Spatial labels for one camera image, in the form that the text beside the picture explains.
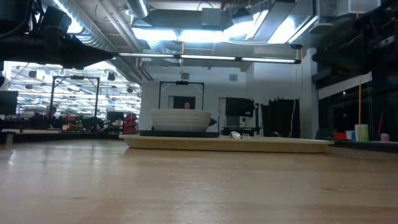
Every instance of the fork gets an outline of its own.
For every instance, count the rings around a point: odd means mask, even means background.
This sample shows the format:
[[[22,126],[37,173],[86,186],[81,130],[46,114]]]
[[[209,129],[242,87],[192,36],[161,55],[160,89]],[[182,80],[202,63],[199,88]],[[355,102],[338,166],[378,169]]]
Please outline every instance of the fork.
[[[243,134],[242,134],[242,138],[243,138],[243,139],[251,139],[251,138],[250,138],[250,135],[247,134],[247,133],[243,133]]]

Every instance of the white bowl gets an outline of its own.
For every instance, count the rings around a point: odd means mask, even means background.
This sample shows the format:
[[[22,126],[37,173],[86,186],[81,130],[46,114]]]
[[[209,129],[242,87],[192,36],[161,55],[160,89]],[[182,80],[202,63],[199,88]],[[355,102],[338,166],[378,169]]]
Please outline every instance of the white bowl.
[[[158,131],[206,131],[211,113],[186,109],[152,110],[152,124]]]

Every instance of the wooden tray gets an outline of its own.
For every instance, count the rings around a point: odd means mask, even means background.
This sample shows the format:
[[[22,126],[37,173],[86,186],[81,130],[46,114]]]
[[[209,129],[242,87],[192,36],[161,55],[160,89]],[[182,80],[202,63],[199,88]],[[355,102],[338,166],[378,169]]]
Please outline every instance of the wooden tray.
[[[290,138],[252,138],[231,139],[222,136],[212,138],[168,138],[145,137],[139,135],[120,135],[127,145],[136,149],[176,149],[240,152],[294,152],[323,153],[330,141]]]

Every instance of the wood grain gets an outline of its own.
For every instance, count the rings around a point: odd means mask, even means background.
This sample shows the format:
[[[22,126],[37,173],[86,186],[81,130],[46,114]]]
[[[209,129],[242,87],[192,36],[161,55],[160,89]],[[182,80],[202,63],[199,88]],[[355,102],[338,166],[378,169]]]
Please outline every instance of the wood grain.
[[[136,134],[122,135],[126,144],[136,149],[176,149],[206,150],[235,152],[293,152],[293,153],[324,153],[330,141],[291,138],[252,138],[231,139],[220,138],[165,138],[147,137]]]
[[[0,151],[0,223],[398,223],[398,155],[127,149]]]

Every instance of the wooden table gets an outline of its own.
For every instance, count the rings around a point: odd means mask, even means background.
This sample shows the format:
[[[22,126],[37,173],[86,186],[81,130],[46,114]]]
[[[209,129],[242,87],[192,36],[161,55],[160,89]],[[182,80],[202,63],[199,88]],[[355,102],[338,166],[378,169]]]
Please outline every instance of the wooden table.
[[[0,151],[0,223],[397,223],[398,155],[126,149]]]

